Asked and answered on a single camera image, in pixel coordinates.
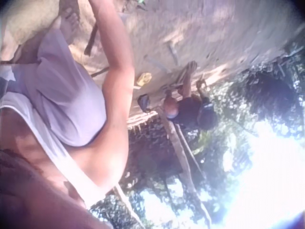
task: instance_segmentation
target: yellow object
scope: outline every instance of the yellow object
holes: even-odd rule
[[[151,79],[152,79],[151,73],[142,73],[142,75],[137,80],[137,85],[142,87],[145,84],[149,83]]]

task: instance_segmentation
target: white tank top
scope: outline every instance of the white tank top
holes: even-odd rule
[[[26,96],[7,92],[0,100],[0,109],[4,107],[13,109],[24,119],[45,153],[75,187],[87,208],[104,199],[99,187],[78,167],[59,139],[46,127]]]

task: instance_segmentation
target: bamboo pole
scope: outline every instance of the bamboo pole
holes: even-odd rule
[[[132,205],[130,204],[128,198],[125,196],[123,190],[121,189],[121,186],[119,184],[116,184],[116,186],[113,188],[114,192],[119,196],[121,201],[126,205],[127,209],[129,210],[131,216],[138,222],[138,224],[145,229],[145,226],[141,222],[139,216],[134,212],[132,209]]]
[[[205,221],[207,223],[207,226],[210,229],[211,225],[212,225],[211,217],[210,217],[206,207],[204,206],[203,202],[200,200],[200,197],[199,197],[197,190],[195,188],[195,185],[193,183],[190,165],[187,161],[186,154],[184,152],[183,146],[178,137],[174,124],[167,120],[163,110],[160,107],[157,107],[155,110],[161,118],[162,124],[167,132],[167,135],[168,135],[170,141],[172,142],[175,153],[181,164],[183,172],[180,174],[180,177],[182,178],[183,182],[185,183],[189,193],[196,200],[196,209],[202,213],[202,215],[205,218]]]

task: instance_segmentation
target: man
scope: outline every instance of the man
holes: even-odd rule
[[[20,155],[0,150],[0,228],[110,229]]]
[[[102,91],[72,58],[68,44],[78,18],[67,9],[42,40],[38,63],[2,66],[1,73],[15,81],[0,103],[1,149],[25,158],[87,208],[124,171],[134,84],[132,47],[112,0],[89,2],[110,66]]]
[[[197,81],[197,91],[200,95],[197,96],[191,91],[191,77],[197,69],[197,63],[195,61],[189,62],[182,70],[180,74],[184,74],[183,85],[177,88],[178,93],[182,95],[182,100],[177,101],[172,97],[172,91],[169,89],[166,93],[166,98],[163,102],[164,113],[168,120],[175,124],[183,125],[191,129],[210,130],[214,128],[217,123],[217,114],[214,111],[213,104],[210,99],[205,95],[202,90],[202,84],[205,84],[205,80]],[[142,95],[138,99],[138,104],[141,109],[146,112],[149,111],[147,106],[149,105],[148,95]]]

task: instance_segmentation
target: dark shirt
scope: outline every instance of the dark shirt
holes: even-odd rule
[[[192,94],[191,97],[178,101],[178,115],[175,118],[168,119],[175,124],[183,125],[190,129],[197,129],[197,117],[199,111],[204,109],[204,106],[210,104],[210,99],[204,97],[203,100],[200,97]]]

